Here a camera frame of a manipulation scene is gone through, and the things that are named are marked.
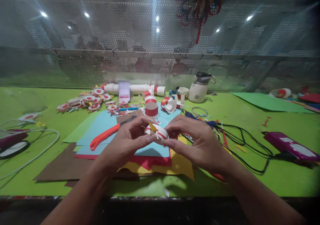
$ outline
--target white water bottle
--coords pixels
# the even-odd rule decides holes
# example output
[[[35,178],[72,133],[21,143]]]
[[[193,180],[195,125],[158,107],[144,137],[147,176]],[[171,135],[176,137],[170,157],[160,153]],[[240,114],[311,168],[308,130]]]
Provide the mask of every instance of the white water bottle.
[[[214,76],[204,72],[197,72],[194,76],[193,84],[189,89],[188,99],[195,103],[201,103],[204,101],[207,91],[209,81],[212,83],[216,83],[216,79]]]

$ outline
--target green table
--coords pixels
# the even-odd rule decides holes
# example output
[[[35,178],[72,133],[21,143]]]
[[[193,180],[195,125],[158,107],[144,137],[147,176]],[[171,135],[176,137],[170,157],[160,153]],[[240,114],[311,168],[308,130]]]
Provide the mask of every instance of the green table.
[[[1,87],[1,123],[19,118],[26,110],[31,111],[35,106],[46,105],[48,108],[41,112],[38,121],[47,125],[48,129],[60,132],[59,141],[47,152],[20,172],[0,181],[1,196],[65,196],[71,188],[65,187],[65,181],[37,183],[32,179],[61,153],[67,143],[62,140],[68,136],[90,113],[86,110],[71,113],[59,113],[57,105],[77,96],[81,90],[52,89],[52,88],[17,88]],[[320,115],[292,112],[270,112],[262,110],[244,100],[230,94],[218,93],[217,96],[207,95],[212,101],[206,100],[201,104],[186,101],[185,108],[200,106],[208,111],[213,120],[222,121],[243,127],[263,145],[277,153],[277,150],[263,139],[262,131],[283,132],[311,150],[320,153]],[[268,127],[262,126],[268,117]],[[40,133],[29,133],[30,141]],[[27,161],[37,156],[56,137],[56,134],[46,132],[23,153],[0,161],[0,177],[21,167]],[[265,159],[252,153],[238,151],[228,139],[229,147],[238,153],[251,166],[262,168]],[[231,196],[227,186],[208,175],[207,172],[196,169],[195,182],[184,175],[141,178],[139,182],[113,180],[111,196],[165,196],[164,188],[169,189],[170,196]],[[257,175],[265,185],[281,197],[313,197],[319,188],[319,168],[313,170],[284,161],[272,160],[266,173]]]

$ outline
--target orange scissors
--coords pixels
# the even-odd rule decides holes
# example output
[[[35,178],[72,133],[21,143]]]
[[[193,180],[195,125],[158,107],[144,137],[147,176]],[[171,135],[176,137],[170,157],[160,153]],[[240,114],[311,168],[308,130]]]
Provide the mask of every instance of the orange scissors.
[[[123,125],[126,124],[127,122],[132,121],[133,119],[135,119],[137,116],[131,116],[130,118],[128,118],[127,120],[118,123],[117,125],[115,125],[114,127],[106,130],[105,132],[101,133],[100,135],[98,135],[95,139],[92,140],[92,142],[90,143],[90,149],[92,151],[94,151],[96,149],[96,147],[104,140],[106,140],[109,136],[111,136],[112,134],[114,134],[115,132],[117,132],[119,130],[119,128]]]

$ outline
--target metal mesh wall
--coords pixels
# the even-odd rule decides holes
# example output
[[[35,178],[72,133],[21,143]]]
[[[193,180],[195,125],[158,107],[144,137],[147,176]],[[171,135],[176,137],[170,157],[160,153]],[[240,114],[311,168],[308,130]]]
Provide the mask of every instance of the metal mesh wall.
[[[319,88],[312,1],[225,0],[197,45],[198,28],[181,25],[178,6],[0,0],[0,84],[84,88],[125,79],[188,87],[204,71],[217,77],[215,91]]]

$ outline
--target left hand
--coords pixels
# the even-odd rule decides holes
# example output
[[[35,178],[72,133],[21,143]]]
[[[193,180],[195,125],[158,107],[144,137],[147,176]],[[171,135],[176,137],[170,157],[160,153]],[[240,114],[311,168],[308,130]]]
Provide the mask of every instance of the left hand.
[[[147,127],[149,121],[157,124],[150,117],[139,116],[122,125],[112,141],[92,164],[92,168],[117,172],[138,149],[149,145],[157,138],[155,134],[144,135],[142,126]]]

